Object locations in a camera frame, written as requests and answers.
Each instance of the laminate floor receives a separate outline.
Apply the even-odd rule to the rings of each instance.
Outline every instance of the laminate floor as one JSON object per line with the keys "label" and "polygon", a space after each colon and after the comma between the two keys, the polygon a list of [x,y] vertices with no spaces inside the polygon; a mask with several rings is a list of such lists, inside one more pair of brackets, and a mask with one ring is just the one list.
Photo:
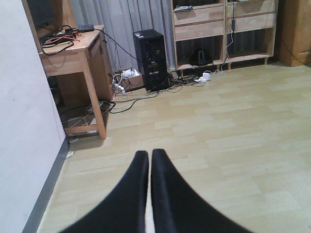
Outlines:
{"label": "laminate floor", "polygon": [[308,67],[225,71],[204,87],[185,86],[111,114],[107,135],[71,144],[75,153],[64,163],[39,233],[82,217],[117,184],[135,151],[154,148],[164,148],[199,195],[248,229],[311,233]]}

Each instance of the curtain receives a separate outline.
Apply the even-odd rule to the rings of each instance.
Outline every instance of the curtain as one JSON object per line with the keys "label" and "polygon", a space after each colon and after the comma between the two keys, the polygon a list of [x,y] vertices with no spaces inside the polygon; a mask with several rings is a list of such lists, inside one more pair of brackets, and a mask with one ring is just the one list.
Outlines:
{"label": "curtain", "polygon": [[[171,0],[71,0],[77,25],[104,25],[104,30],[136,57],[133,32],[154,29],[164,35],[167,66],[174,67]],[[137,68],[137,61],[107,38],[114,71]]]}

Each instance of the black computer case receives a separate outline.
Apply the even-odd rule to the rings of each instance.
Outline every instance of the black computer case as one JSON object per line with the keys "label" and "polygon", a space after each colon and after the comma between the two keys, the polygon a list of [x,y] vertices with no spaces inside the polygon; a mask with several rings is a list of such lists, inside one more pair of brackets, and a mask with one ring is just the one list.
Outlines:
{"label": "black computer case", "polygon": [[147,91],[170,87],[163,35],[153,29],[133,32],[137,64]]}

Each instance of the desk leg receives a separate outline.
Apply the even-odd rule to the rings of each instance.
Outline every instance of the desk leg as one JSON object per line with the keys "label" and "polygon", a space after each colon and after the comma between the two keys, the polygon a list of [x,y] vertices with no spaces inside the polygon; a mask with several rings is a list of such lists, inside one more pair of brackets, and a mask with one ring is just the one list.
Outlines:
{"label": "desk leg", "polygon": [[92,77],[91,71],[89,70],[89,65],[88,65],[88,61],[86,57],[87,54],[86,52],[79,52],[79,55],[80,55],[80,60],[83,66],[83,74],[86,79],[86,86],[87,86],[88,94],[91,98],[91,103],[93,106],[94,115],[95,115],[95,119],[96,119],[97,126],[98,126],[97,127],[98,133],[101,139],[106,139],[106,129],[104,126],[102,112],[101,112],[101,109],[98,103],[98,98],[96,95],[93,77]]}

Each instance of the desk drawer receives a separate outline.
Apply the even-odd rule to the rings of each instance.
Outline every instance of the desk drawer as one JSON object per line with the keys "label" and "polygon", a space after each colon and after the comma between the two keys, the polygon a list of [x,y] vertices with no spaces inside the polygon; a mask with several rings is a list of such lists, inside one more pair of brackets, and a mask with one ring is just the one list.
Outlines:
{"label": "desk drawer", "polygon": [[[264,28],[270,28],[276,25],[276,15],[267,14],[261,16],[252,16],[235,19],[235,31],[243,32],[250,30],[258,30]],[[231,20],[228,20],[227,32],[231,32]]]}
{"label": "desk drawer", "polygon": [[[257,0],[257,1],[245,1],[234,2],[234,18],[254,15],[254,14],[266,14],[276,11],[275,0]],[[228,2],[227,16],[232,17],[232,3]]]}
{"label": "desk drawer", "polygon": [[64,56],[62,54],[54,56],[42,55],[41,62],[47,76],[82,72],[80,57],[74,52]]}
{"label": "desk drawer", "polygon": [[221,21],[224,19],[224,6],[222,4],[214,7],[198,6],[191,11],[175,12],[173,14],[175,26]]}
{"label": "desk drawer", "polygon": [[175,39],[186,40],[224,34],[223,21],[202,23],[175,28]]}

